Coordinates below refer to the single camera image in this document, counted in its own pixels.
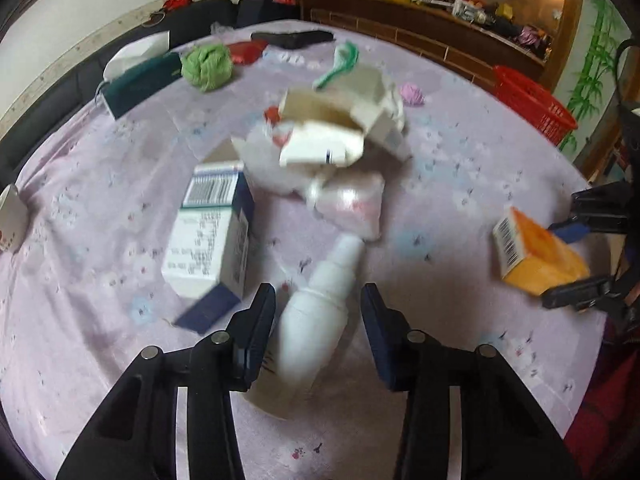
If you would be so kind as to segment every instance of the red plastic basket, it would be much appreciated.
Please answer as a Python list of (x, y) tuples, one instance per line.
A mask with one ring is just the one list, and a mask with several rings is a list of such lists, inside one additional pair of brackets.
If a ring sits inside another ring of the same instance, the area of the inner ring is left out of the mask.
[(578, 127), (569, 110), (548, 90), (507, 66), (494, 66), (494, 95), (556, 146)]

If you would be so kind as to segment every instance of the pink tablecloth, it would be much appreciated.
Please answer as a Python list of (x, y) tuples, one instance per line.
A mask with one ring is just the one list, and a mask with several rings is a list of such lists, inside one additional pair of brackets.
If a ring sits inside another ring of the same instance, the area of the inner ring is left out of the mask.
[[(252, 30), (301, 30), (279, 22)], [(565, 434), (593, 371), (604, 318), (546, 312), (497, 277), (491, 228), (513, 204), (541, 224), (562, 218), (580, 174), (532, 127), (483, 90), (396, 46), (342, 30), (425, 104), (408, 108), (414, 158), (380, 156), (383, 237), (367, 249), (362, 282), (443, 344), (493, 342)], [(269, 48), (232, 83), (201, 94), (179, 80), (113, 121), (88, 104), (31, 157), (18, 179), (31, 212), (27, 239), (0, 256), (0, 396), (27, 456), (52, 479), (89, 416), (149, 344), (171, 351), (199, 338), (172, 326), (187, 303), (160, 273), (194, 165), (230, 135), (244, 136), (288, 86), (328, 70), (334, 45)], [(302, 202), (256, 192), (245, 304), (260, 281), (306, 282), (338, 234)], [(583, 247), (608, 268), (606, 246)], [(331, 366), (291, 420), (232, 395), (247, 478), (392, 477), (404, 395), (385, 391), (357, 311)], [(215, 329), (226, 326), (228, 317)], [(184, 478), (184, 406), (178, 468)], [(455, 465), (455, 453), (452, 464)]]

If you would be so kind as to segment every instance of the silver rivet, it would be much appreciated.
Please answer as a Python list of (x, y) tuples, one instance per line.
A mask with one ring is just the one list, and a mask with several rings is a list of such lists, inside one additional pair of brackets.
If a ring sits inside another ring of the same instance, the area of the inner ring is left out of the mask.
[(422, 330), (409, 330), (406, 334), (406, 339), (409, 343), (424, 343), (427, 335)]
[(211, 334), (211, 340), (216, 345), (226, 343), (227, 341), (229, 341), (229, 339), (231, 339), (231, 336), (229, 335), (229, 332), (226, 332), (225, 330), (218, 330), (217, 332)]
[(158, 347), (157, 346), (145, 346), (140, 352), (140, 355), (143, 359), (153, 359), (158, 355)]
[(489, 359), (498, 355), (498, 351), (491, 345), (480, 345), (478, 351), (482, 357), (488, 357)]

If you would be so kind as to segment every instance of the open cardboard box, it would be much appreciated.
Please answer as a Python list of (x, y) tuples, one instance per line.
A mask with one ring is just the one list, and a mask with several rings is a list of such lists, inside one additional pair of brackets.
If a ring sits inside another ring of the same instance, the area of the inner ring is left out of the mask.
[(350, 166), (362, 156), (365, 139), (399, 160), (410, 155), (402, 134), (402, 101), (375, 67), (358, 65), (320, 92), (289, 89), (279, 113), (283, 120), (297, 123), (280, 154), (281, 166)]

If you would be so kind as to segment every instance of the white spray bottle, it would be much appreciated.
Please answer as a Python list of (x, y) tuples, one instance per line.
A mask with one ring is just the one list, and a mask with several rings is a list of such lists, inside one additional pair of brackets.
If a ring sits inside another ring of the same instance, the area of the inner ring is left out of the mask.
[(328, 363), (347, 325), (345, 302), (364, 242), (343, 234), (318, 263), (308, 287), (293, 294), (269, 338), (260, 375), (244, 394), (263, 411), (287, 418)]

